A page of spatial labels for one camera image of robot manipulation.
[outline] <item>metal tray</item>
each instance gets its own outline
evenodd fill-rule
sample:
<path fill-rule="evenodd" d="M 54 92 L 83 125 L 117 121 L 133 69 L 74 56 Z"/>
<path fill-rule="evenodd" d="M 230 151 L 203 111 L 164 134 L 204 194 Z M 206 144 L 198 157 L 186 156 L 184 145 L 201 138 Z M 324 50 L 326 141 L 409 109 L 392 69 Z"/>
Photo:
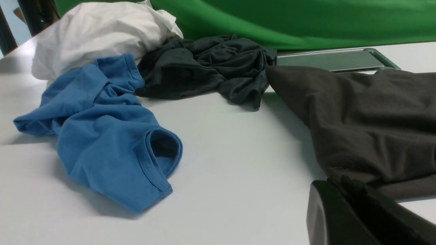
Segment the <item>metal tray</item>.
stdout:
<path fill-rule="evenodd" d="M 324 70 L 344 72 L 374 73 L 382 69 L 401 70 L 374 48 L 324 50 L 279 54 L 277 65 L 310 66 Z"/>

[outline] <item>green backdrop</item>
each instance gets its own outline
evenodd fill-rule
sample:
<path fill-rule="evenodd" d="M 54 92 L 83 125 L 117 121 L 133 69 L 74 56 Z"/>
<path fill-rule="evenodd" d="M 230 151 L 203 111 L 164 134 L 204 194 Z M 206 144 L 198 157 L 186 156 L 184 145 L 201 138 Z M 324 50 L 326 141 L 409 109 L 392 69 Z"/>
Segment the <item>green backdrop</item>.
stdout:
<path fill-rule="evenodd" d="M 80 0 L 56 0 L 63 14 Z M 280 50 L 436 41 L 436 0 L 151 0 L 185 38 L 236 33 Z"/>

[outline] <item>table surface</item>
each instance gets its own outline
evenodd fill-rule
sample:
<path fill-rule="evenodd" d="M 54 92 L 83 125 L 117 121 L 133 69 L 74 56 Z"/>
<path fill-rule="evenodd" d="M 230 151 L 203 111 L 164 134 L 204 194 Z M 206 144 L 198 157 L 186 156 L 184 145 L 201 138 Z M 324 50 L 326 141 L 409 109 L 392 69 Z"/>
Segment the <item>table surface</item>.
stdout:
<path fill-rule="evenodd" d="M 310 183 L 325 175 L 309 130 L 271 88 L 257 112 L 217 93 L 141 98 L 184 155 L 169 179 L 173 194 L 134 215 L 69 180 L 53 138 L 14 127 L 48 85 L 31 75 L 36 38 L 0 60 L 0 244 L 309 244 Z M 436 42 L 375 48 L 403 70 L 436 71 Z M 436 200 L 402 205 L 436 223 Z"/>

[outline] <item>t-shirt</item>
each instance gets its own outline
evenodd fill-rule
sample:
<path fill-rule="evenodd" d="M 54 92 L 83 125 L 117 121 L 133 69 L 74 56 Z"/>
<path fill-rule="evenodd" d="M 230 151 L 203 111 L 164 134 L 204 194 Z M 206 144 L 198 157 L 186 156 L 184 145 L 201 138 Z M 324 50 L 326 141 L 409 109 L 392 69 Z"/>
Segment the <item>t-shirt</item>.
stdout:
<path fill-rule="evenodd" d="M 144 85 L 132 54 L 101 58 L 60 76 L 41 105 L 14 120 L 53 135 L 68 176 L 140 213 L 172 192 L 182 144 L 132 93 Z"/>
<path fill-rule="evenodd" d="M 279 66 L 266 76 L 310 128 L 327 175 L 361 180 L 394 199 L 436 194 L 436 73 Z"/>

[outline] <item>black plastic object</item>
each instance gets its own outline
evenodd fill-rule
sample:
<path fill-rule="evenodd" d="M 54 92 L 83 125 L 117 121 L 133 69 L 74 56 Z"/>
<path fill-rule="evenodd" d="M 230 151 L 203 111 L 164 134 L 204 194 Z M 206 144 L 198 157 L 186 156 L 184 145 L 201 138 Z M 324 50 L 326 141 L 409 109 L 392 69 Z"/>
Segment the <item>black plastic object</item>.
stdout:
<path fill-rule="evenodd" d="M 0 6 L 0 51 L 3 55 L 7 55 L 16 48 L 17 43 L 15 42 L 14 36 L 10 31 L 9 25 Z"/>
<path fill-rule="evenodd" d="M 310 188 L 311 245 L 436 245 L 436 225 L 348 177 Z"/>
<path fill-rule="evenodd" d="M 17 0 L 32 37 L 56 21 L 53 0 Z"/>

